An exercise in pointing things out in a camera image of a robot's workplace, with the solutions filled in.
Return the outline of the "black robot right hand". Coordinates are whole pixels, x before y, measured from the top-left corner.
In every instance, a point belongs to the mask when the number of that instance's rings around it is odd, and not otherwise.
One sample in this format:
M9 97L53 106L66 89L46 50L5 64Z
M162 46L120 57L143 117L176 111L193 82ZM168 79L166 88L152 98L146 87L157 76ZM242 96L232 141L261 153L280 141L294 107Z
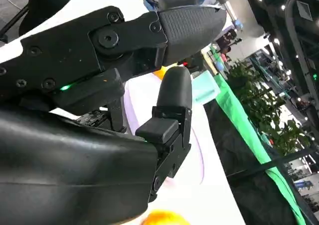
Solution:
M108 6L23 39L0 65L1 224L112 225L145 212L191 148L191 76L174 63L225 21L213 5L130 21ZM151 118L125 134L124 83L163 66Z

